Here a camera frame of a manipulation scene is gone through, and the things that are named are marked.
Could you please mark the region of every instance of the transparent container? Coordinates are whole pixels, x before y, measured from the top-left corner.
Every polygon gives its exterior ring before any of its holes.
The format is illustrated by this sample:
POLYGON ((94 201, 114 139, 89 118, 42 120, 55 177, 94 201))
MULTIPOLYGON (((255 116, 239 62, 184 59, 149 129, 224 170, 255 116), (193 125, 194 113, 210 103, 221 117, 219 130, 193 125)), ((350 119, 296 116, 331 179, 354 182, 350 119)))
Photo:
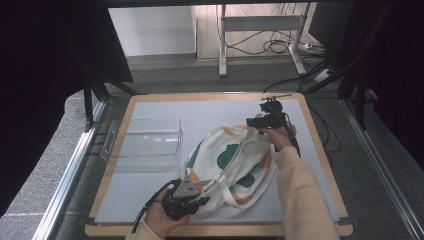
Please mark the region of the transparent container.
POLYGON ((113 121, 101 157, 117 158, 115 172, 179 171, 181 141, 180 119, 113 121))

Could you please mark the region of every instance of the tote bag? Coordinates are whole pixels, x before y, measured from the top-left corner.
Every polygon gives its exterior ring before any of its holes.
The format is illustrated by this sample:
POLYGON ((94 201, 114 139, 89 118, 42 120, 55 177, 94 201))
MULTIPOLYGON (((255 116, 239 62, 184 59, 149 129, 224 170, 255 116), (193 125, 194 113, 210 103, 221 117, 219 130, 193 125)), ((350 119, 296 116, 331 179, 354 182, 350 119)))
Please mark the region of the tote bag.
POLYGON ((198 186, 210 197, 197 214, 211 212, 225 204, 235 208, 252 206, 264 193, 276 165, 271 161, 269 138, 247 126, 218 127, 209 132, 189 154, 182 167, 183 179, 209 181, 198 186))

